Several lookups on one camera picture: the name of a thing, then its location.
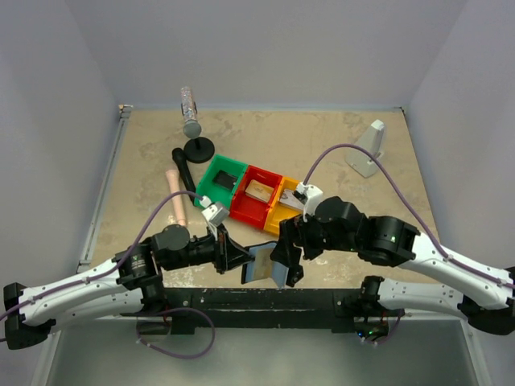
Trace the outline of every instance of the orange bin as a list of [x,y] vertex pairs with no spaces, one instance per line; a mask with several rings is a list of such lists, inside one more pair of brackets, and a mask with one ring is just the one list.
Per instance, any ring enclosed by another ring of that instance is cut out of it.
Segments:
[[282,192],[285,189],[290,189],[294,191],[299,181],[296,179],[290,179],[289,177],[282,177],[281,183],[277,189],[277,194],[275,195],[272,203],[270,204],[270,209],[268,211],[268,215],[266,217],[265,227],[263,230],[265,232],[272,233],[274,235],[279,234],[279,223],[283,220],[290,219],[291,217],[295,217],[296,215],[301,214],[301,211],[297,211],[285,205],[279,203],[279,199],[281,198]]

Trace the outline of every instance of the gray wall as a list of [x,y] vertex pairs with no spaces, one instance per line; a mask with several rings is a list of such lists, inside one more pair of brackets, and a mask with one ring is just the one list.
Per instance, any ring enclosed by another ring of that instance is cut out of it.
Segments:
[[[3,2],[0,288],[73,273],[116,117],[113,95],[64,1]],[[8,351],[0,344],[0,384],[28,384],[40,348]]]
[[[515,6],[469,0],[408,110],[441,240],[478,261],[515,265]],[[499,385],[513,345],[484,336]]]
[[466,0],[66,0],[123,103],[407,104]]

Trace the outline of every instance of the black stand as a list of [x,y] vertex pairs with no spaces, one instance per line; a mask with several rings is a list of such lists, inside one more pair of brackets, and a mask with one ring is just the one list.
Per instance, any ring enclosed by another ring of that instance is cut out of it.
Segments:
[[189,162],[203,163],[209,161],[215,154],[215,146],[211,140],[205,137],[198,137],[186,142],[184,153]]

